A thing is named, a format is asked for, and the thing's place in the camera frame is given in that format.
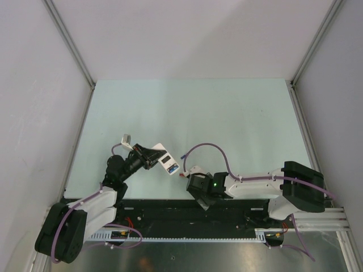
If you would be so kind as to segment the white remote control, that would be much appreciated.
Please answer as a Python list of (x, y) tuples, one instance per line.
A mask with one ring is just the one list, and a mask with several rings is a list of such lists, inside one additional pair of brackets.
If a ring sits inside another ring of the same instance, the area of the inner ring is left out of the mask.
[[(161, 144), (158, 143), (156, 144), (153, 149), (165, 149), (165, 147)], [(164, 170), (168, 173), (168, 169), (171, 167), (179, 167), (179, 164), (177, 163), (177, 161), (171, 156), (171, 154), (166, 150), (166, 154), (164, 156), (162, 156), (159, 160), (158, 163), (164, 168)]]

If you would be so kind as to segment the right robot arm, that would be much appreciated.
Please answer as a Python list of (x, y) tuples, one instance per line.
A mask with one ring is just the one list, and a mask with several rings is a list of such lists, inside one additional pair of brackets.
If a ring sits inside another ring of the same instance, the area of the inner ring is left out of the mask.
[(184, 176), (187, 191), (204, 210), (221, 199), (267, 200), (267, 210), (261, 214), (267, 227), (277, 226), (297, 211), (325, 211), (323, 174), (295, 161), (267, 173), (237, 178), (228, 172), (211, 174), (198, 166), (184, 171)]

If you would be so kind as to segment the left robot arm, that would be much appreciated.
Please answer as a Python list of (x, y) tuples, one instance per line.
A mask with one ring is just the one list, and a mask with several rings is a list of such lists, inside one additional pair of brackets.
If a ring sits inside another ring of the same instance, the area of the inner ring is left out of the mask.
[(100, 228), (124, 223), (125, 212), (117, 205), (128, 188), (126, 179), (141, 168), (151, 169), (167, 154), (160, 143), (153, 148), (135, 144), (127, 149), (127, 158), (115, 154), (108, 158), (104, 180), (95, 193), (72, 203), (52, 205), (35, 241), (35, 251), (56, 264), (69, 264), (78, 257), (85, 240)]

